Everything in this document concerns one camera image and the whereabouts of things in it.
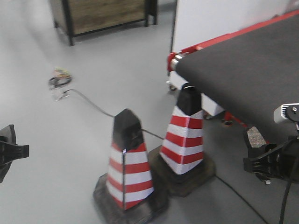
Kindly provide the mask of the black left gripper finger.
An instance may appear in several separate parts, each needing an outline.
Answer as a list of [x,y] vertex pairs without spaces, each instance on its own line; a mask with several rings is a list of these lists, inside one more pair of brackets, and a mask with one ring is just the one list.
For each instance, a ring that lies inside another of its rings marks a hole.
[[15,145],[0,142],[0,165],[6,165],[14,160],[29,157],[29,145]]

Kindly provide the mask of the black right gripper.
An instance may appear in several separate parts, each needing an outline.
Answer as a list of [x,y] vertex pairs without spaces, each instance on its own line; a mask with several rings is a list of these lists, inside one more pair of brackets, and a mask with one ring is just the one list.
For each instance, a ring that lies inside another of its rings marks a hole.
[[[278,150],[273,155],[273,161],[269,158],[259,158],[275,147]],[[295,160],[299,156],[299,138],[289,136],[288,140],[280,144],[264,144],[260,147],[250,146],[248,157],[243,158],[243,168],[246,172],[255,174],[265,185],[271,184],[271,178],[289,180]]]

